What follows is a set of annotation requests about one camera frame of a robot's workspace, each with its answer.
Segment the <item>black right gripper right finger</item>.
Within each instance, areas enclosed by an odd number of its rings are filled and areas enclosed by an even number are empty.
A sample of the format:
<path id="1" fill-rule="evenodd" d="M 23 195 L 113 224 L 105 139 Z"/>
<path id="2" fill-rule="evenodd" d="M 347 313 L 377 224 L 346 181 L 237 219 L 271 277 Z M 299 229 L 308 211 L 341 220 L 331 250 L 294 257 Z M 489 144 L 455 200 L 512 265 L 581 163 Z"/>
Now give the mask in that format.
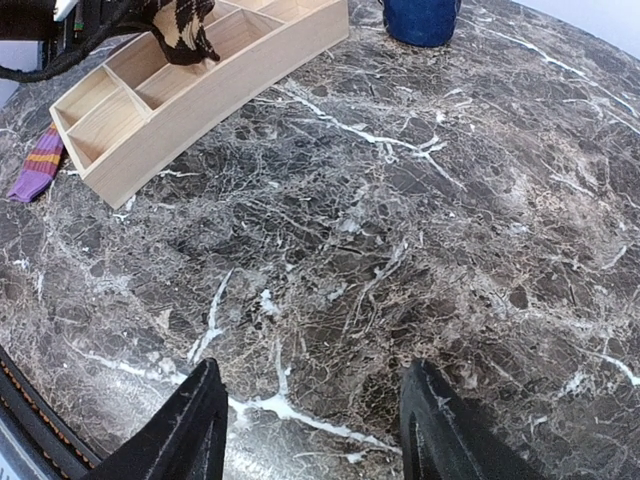
<path id="1" fill-rule="evenodd" d="M 403 473 L 408 480 L 511 480 L 543 476 L 473 415 L 438 369 L 415 359 L 400 392 Z"/>

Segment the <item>brown argyle sock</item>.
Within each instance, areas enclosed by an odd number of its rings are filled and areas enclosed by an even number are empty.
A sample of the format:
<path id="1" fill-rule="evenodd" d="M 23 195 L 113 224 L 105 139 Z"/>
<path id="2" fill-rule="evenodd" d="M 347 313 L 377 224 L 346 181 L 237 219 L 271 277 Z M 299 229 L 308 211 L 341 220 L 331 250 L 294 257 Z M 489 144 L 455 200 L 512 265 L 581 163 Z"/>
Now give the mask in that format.
<path id="1" fill-rule="evenodd" d="M 190 66 L 212 60 L 219 54 L 206 35 L 205 19 L 213 11 L 215 1 L 172 0 L 149 1 L 144 9 L 159 46 L 173 65 Z"/>

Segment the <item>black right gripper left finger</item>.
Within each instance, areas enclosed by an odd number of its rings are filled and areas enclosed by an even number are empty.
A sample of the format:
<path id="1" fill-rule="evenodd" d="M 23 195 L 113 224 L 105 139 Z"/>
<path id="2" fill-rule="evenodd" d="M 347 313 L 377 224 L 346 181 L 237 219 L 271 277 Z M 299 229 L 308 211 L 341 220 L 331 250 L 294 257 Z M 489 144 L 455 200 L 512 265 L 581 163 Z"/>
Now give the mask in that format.
<path id="1" fill-rule="evenodd" d="M 221 479 L 228 394 L 213 358 L 199 362 L 144 427 L 86 479 Z"/>

